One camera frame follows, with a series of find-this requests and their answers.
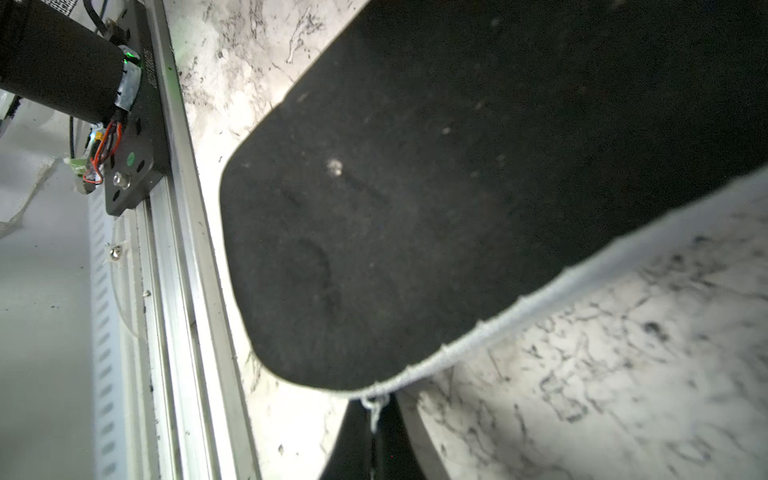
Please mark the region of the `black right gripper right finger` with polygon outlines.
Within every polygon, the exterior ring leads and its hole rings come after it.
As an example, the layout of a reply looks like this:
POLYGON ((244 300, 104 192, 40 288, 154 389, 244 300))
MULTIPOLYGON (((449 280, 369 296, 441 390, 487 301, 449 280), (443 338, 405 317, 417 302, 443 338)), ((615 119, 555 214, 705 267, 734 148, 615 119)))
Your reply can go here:
POLYGON ((401 409, 394 396, 379 413, 374 433, 374 478, 376 480, 425 480, 418 463, 401 409))

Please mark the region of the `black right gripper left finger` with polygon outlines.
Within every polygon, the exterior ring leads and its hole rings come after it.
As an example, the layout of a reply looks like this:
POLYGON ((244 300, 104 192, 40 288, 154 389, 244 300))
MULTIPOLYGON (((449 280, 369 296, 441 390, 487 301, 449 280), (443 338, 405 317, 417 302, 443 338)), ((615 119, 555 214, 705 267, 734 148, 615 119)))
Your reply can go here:
POLYGON ((360 401, 350 401, 337 439, 319 479, 370 479, 372 445, 370 411, 360 401))

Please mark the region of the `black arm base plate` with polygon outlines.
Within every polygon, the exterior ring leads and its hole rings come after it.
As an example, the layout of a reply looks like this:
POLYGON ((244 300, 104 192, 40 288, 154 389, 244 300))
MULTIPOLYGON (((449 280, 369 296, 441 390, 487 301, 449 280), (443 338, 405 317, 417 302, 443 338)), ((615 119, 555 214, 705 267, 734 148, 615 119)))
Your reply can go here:
POLYGON ((129 1, 117 25, 126 32, 126 56, 141 77, 130 110, 120 117, 121 142, 105 165, 105 207, 115 217, 139 205, 170 172, 160 76, 144 4, 129 1))

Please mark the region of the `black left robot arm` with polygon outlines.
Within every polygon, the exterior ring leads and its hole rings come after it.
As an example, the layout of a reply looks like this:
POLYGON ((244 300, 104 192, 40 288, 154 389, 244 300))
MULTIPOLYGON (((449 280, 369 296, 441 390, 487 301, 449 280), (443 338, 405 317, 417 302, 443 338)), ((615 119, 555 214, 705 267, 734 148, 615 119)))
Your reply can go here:
POLYGON ((93 124, 132 109, 140 57, 43 1, 1 3, 1 89, 93 124))

